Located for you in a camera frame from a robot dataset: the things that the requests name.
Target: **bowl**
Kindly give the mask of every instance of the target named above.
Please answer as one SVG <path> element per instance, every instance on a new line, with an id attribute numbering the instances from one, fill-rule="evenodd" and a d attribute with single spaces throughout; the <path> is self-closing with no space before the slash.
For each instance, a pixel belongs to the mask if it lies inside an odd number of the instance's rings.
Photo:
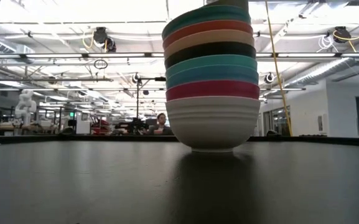
<path id="1" fill-rule="evenodd" d="M 175 41 L 192 34 L 197 34 L 199 32 L 205 32 L 211 30 L 222 30 L 222 29 L 239 30 L 239 31 L 247 32 L 249 34 L 254 33 L 253 28 L 246 22 L 230 21 L 230 20 L 201 22 L 175 31 L 173 34 L 168 36 L 163 41 L 162 47 L 166 49 L 170 44 L 174 43 Z"/>
<path id="2" fill-rule="evenodd" d="M 239 1 L 239 0 L 218 0 L 210 4 L 206 4 L 203 7 L 208 6 L 236 6 L 242 8 L 244 11 L 248 12 L 248 1 Z"/>
<path id="3" fill-rule="evenodd" d="M 182 98 L 166 103 L 177 139 L 195 152 L 231 152 L 254 132 L 261 103 L 234 96 Z"/>
<path id="4" fill-rule="evenodd" d="M 212 80 L 233 80 L 255 85 L 258 85 L 259 81 L 258 72 L 253 68 L 238 65 L 210 65 L 176 73 L 167 79 L 166 87 L 169 90 L 186 83 Z"/>
<path id="5" fill-rule="evenodd" d="M 208 6 L 186 12 L 171 20 L 162 31 L 164 40 L 175 31 L 200 22 L 236 20 L 251 23 L 248 11 L 236 6 Z"/>
<path id="6" fill-rule="evenodd" d="M 213 80 L 186 83 L 166 91 L 167 101 L 196 96 L 240 96 L 258 99 L 259 86 L 241 81 Z"/>
<path id="7" fill-rule="evenodd" d="M 207 65 L 240 65 L 244 67 L 253 68 L 257 71 L 257 62 L 255 59 L 243 55 L 210 55 L 204 57 L 193 58 L 186 60 L 170 67 L 166 71 L 166 78 L 169 79 L 176 73 L 182 72 L 196 67 L 203 67 Z"/>
<path id="8" fill-rule="evenodd" d="M 172 54 L 188 47 L 214 42 L 239 42 L 254 47 L 254 37 L 247 32 L 230 29 L 210 30 L 192 34 L 175 41 L 165 49 L 164 57 L 168 58 Z"/>
<path id="9" fill-rule="evenodd" d="M 168 69 L 177 63 L 209 55 L 244 55 L 255 58 L 256 51 L 252 45 L 240 42 L 213 42 L 199 44 L 177 51 L 166 58 L 164 65 L 166 66 L 166 69 Z"/>

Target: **dark table surface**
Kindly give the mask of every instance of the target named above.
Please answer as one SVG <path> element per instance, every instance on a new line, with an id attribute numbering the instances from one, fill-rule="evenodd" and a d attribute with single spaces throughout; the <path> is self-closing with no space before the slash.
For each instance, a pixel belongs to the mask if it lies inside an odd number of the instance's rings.
<path id="1" fill-rule="evenodd" d="M 359 147 L 249 142 L 0 146 L 0 223 L 359 223 Z"/>

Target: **man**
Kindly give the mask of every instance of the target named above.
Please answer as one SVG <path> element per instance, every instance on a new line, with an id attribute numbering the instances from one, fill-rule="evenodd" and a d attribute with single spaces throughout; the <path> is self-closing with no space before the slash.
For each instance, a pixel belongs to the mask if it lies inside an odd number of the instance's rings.
<path id="1" fill-rule="evenodd" d="M 166 126 L 166 115 L 157 115 L 157 126 L 151 126 L 147 134 L 173 135 L 170 127 Z"/>

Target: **white bowl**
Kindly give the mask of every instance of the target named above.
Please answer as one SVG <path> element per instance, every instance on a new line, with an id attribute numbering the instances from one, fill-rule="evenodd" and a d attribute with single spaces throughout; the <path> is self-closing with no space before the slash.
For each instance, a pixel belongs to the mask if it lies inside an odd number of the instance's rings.
<path id="1" fill-rule="evenodd" d="M 166 103 L 172 132 L 197 152 L 231 152 L 254 132 L 259 100 L 235 96 L 181 98 Z"/>

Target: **yellow cable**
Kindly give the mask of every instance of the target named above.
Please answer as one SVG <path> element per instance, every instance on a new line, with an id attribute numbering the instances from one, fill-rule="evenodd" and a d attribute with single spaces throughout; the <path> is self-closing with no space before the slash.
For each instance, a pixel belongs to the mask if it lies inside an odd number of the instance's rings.
<path id="1" fill-rule="evenodd" d="M 355 53 L 358 53 L 358 52 L 356 51 L 356 48 L 355 48 L 355 46 L 353 45 L 353 43 L 352 43 L 350 40 L 349 40 L 348 42 L 349 42 L 349 45 L 351 45 L 352 50 L 353 50 Z"/>
<path id="2" fill-rule="evenodd" d="M 93 45 L 93 34 L 95 33 L 95 31 L 93 31 L 92 32 L 92 40 L 91 40 L 91 45 L 87 45 L 86 43 L 85 43 L 85 39 L 84 38 L 82 38 L 82 43 L 84 44 L 84 46 L 86 47 L 86 48 L 88 48 L 88 49 L 90 49 L 91 47 L 92 47 L 92 45 Z"/>
<path id="3" fill-rule="evenodd" d="M 287 124 L 289 125 L 289 130 L 290 130 L 290 136 L 292 136 L 291 122 L 290 122 L 289 112 L 287 110 L 286 97 L 284 96 L 283 87 L 281 85 L 279 69 L 277 68 L 277 58 L 276 58 L 276 52 L 274 50 L 272 25 L 271 25 L 271 19 L 269 18 L 268 0 L 265 0 L 265 7 L 266 7 L 266 15 L 268 16 L 269 34 L 271 35 L 271 44 L 272 44 L 272 51 L 273 51 L 274 66 L 276 67 L 276 76 L 277 76 L 277 80 L 279 81 L 280 93 L 283 98 L 284 112 L 286 113 Z"/>
<path id="4" fill-rule="evenodd" d="M 354 38 L 343 38 L 343 37 L 339 37 L 339 36 L 335 35 L 336 32 L 337 32 L 336 30 L 333 32 L 333 36 L 336 37 L 336 38 L 338 38 L 338 39 L 341 39 L 341 40 L 349 40 L 349 41 L 351 41 L 351 40 L 357 40 L 357 39 L 359 39 L 359 36 L 358 36 L 358 37 L 354 37 Z"/>

